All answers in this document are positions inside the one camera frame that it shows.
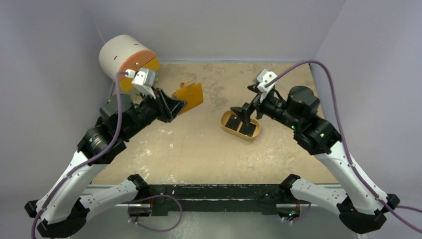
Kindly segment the orange oval tray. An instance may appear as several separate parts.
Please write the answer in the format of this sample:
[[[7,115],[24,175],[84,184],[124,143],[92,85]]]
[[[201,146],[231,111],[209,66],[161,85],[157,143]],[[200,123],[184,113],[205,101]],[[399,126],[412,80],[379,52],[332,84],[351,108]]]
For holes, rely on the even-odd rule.
[[[258,136],[261,129],[260,123],[257,120],[251,119],[250,123],[245,125],[242,120],[230,110],[225,111],[221,116],[220,127],[223,131],[248,141],[253,141]]]

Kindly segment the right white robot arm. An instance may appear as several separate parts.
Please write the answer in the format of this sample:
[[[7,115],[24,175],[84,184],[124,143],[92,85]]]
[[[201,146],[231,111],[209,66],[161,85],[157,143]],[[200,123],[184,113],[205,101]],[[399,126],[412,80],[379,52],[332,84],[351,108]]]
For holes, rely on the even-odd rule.
[[[280,198],[287,203],[303,200],[337,215],[340,221],[357,234],[379,230],[386,222],[386,213],[395,209],[400,200],[385,193],[370,180],[358,163],[344,149],[344,141],[337,129],[317,112],[319,98],[305,86],[292,87],[286,99],[278,91],[264,94],[255,85],[254,99],[231,111],[250,124],[251,114],[263,116],[292,129],[297,144],[321,162],[341,185],[340,190],[329,189],[290,174],[279,186]]]

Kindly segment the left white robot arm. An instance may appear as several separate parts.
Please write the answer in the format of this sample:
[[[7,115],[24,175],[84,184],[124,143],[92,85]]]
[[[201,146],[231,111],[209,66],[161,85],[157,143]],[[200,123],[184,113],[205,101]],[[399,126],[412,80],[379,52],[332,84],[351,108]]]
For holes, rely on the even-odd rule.
[[[33,218],[31,237],[67,238],[97,214],[121,203],[153,203],[156,195],[138,174],[103,191],[84,195],[84,190],[126,143],[155,120],[171,122],[187,105],[161,89],[135,104],[127,94],[116,94],[100,107],[96,124],[77,145],[74,156],[52,189],[41,199],[29,201],[25,210]]]

